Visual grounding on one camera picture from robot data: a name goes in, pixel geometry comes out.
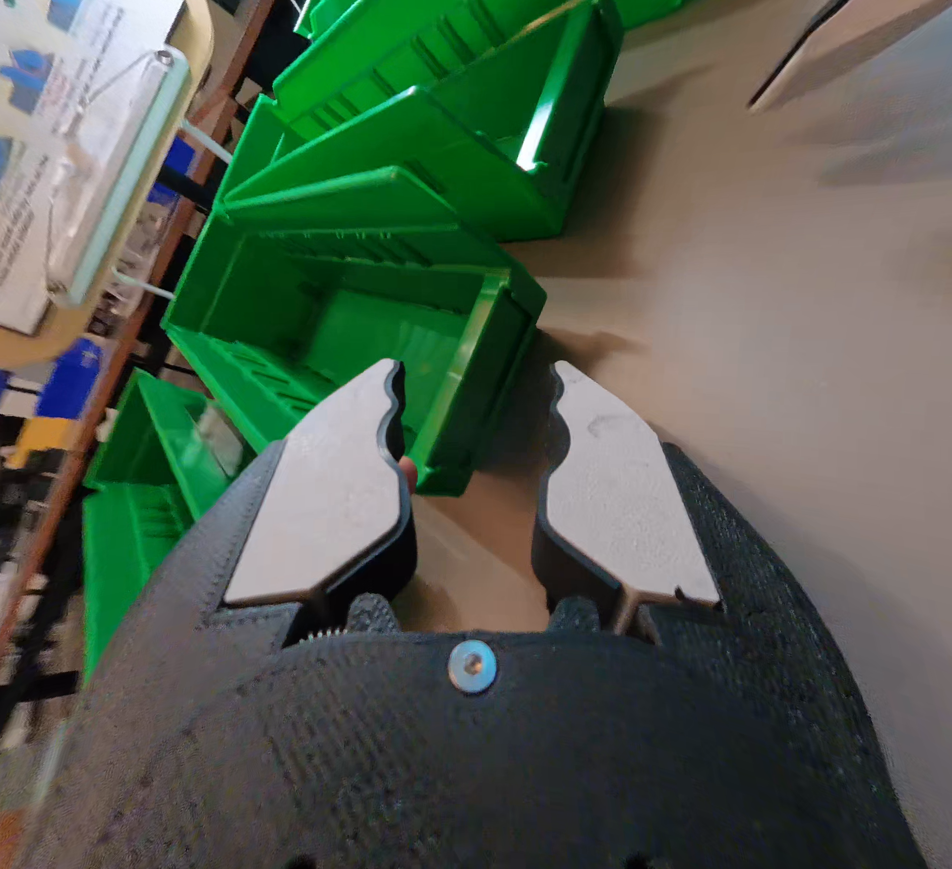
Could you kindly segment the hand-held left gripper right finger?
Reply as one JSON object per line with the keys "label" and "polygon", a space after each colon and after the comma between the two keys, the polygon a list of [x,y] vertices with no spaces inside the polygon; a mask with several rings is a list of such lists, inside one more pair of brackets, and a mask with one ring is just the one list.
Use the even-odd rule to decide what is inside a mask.
{"label": "hand-held left gripper right finger", "polygon": [[625,636],[646,605],[715,609],[720,589],[659,436],[576,366],[558,361],[551,376],[531,542],[549,613],[584,599],[601,630]]}

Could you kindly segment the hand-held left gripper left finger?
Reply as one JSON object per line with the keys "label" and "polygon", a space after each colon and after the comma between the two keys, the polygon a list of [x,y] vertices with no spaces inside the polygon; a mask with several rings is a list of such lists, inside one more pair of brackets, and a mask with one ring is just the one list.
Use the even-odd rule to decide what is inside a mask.
{"label": "hand-held left gripper left finger", "polygon": [[367,625],[417,562],[401,419],[406,370],[366,368],[272,443],[223,498],[237,520],[223,625],[282,620],[279,645]]}

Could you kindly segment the grey desk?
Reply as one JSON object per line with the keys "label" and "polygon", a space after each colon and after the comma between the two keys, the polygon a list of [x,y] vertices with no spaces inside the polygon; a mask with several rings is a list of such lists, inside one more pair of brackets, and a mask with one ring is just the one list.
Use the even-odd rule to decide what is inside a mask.
{"label": "grey desk", "polygon": [[409,629],[534,630],[557,360],[677,443],[784,559],[950,867],[950,12],[775,110],[829,0],[688,0],[625,36],[565,234],[516,244],[540,331],[459,499],[414,504]]}

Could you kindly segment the blue plastic bin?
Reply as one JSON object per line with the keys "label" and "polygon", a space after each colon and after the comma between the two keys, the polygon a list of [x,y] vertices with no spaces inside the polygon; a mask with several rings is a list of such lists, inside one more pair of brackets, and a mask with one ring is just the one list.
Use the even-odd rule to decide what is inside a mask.
{"label": "blue plastic bin", "polygon": [[79,420],[95,387],[103,363],[103,349],[94,340],[77,339],[54,363],[40,390],[33,416]]}
{"label": "blue plastic bin", "polygon": [[[186,175],[189,173],[194,155],[195,148],[182,137],[175,136],[165,156],[163,168]],[[178,199],[179,195],[175,190],[156,181],[149,192],[147,201],[168,209],[174,207]]]}

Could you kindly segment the yellow plastic bin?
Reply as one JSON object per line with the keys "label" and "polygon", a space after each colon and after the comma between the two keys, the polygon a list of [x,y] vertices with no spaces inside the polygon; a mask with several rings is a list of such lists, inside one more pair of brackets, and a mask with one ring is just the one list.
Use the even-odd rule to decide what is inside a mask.
{"label": "yellow plastic bin", "polygon": [[23,468],[33,452],[59,450],[70,452],[76,444],[81,423],[65,418],[32,417],[26,419],[13,446],[5,448],[5,466]]}

